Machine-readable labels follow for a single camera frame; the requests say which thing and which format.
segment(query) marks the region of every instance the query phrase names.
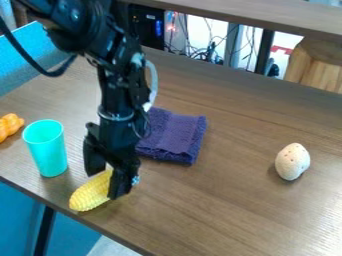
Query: wooden table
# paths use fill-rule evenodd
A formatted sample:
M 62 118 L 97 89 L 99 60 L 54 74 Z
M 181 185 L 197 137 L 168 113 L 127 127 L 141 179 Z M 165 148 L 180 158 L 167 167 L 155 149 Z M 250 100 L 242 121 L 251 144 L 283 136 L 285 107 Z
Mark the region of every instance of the wooden table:
M 130 195 L 69 210 L 87 181 L 84 124 L 97 120 L 100 97 L 95 69 L 79 59 L 62 78 L 40 76 L 0 100 L 0 115 L 64 124 L 69 170 L 41 177 L 17 134 L 0 144 L 1 180 L 143 254 L 342 255 L 342 97 L 146 51 L 159 70 L 157 105 L 208 118 L 194 166 L 144 159 Z M 289 183 L 273 161 L 292 142 L 307 147 L 312 166 Z
M 304 0 L 121 0 L 341 42 L 342 8 Z

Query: screw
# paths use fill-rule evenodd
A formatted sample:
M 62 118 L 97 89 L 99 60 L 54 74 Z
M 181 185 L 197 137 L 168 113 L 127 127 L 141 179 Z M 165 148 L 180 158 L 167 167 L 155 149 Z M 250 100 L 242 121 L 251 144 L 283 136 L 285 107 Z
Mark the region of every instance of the screw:
M 132 186 L 138 185 L 139 182 L 140 182 L 140 177 L 138 175 L 134 176 L 134 178 L 132 179 Z
M 68 4 L 66 1 L 60 1 L 59 5 L 58 5 L 58 9 L 60 10 L 60 12 L 66 12 L 66 10 L 68 9 Z
M 71 20 L 76 22 L 80 19 L 80 12 L 77 9 L 71 11 Z

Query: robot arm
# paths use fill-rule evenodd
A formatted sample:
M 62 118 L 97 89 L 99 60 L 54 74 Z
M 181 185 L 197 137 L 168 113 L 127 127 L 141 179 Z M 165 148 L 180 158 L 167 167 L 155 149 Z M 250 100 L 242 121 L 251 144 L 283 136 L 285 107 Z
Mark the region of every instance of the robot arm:
M 120 25 L 114 1 L 19 0 L 44 24 L 57 48 L 82 55 L 97 68 L 100 124 L 86 125 L 84 165 L 89 176 L 103 171 L 106 163 L 115 169 L 111 199 L 129 193 L 138 180 L 135 146 L 148 133 L 144 105 L 151 105 L 144 54 L 137 38 Z

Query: folded cloth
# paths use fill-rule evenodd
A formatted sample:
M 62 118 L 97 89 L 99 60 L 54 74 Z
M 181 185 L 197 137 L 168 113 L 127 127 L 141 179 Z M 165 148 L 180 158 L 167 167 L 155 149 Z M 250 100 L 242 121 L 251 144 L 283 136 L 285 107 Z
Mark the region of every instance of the folded cloth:
M 142 139 L 136 151 L 157 160 L 195 163 L 206 130 L 204 116 L 184 116 L 151 108 L 151 135 Z

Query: cyan cup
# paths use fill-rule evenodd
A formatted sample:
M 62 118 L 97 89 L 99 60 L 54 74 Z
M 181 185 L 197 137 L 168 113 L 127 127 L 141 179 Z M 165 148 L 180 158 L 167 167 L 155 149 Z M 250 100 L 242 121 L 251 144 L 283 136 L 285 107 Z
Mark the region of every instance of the cyan cup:
M 55 120 L 40 120 L 27 126 L 22 135 L 32 157 L 45 177 L 55 177 L 67 168 L 64 127 Z

